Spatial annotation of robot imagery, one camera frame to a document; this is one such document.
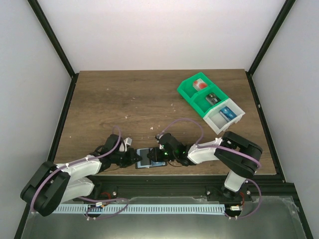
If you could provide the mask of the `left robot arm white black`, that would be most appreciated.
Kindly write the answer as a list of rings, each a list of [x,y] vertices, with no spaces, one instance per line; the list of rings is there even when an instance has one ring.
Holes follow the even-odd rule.
[[[20,198],[42,216],[50,215],[61,203],[76,198],[97,201],[102,195],[102,186],[94,175],[113,164],[126,168],[142,160],[131,144],[131,138],[122,139],[111,134],[105,144],[79,160],[42,163],[23,188]]]

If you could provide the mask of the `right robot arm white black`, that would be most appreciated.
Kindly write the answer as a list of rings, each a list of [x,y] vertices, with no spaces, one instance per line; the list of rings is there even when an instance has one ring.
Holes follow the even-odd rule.
[[[177,161],[183,166],[195,166],[219,160],[229,168],[221,194],[228,201],[239,195],[241,186],[252,179],[261,167],[262,148],[227,131],[220,138],[207,143],[182,144],[170,133],[157,137],[158,147],[152,148],[147,157],[152,162]]]

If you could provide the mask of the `black card holder wallet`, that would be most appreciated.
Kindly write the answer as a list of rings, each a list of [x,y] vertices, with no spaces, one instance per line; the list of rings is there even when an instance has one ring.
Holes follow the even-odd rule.
[[[141,161],[135,163],[136,169],[143,169],[143,168],[154,168],[154,167],[163,167],[167,166],[167,162],[154,162],[151,161],[147,154],[152,150],[152,148],[141,148],[137,149],[137,155],[142,158]]]

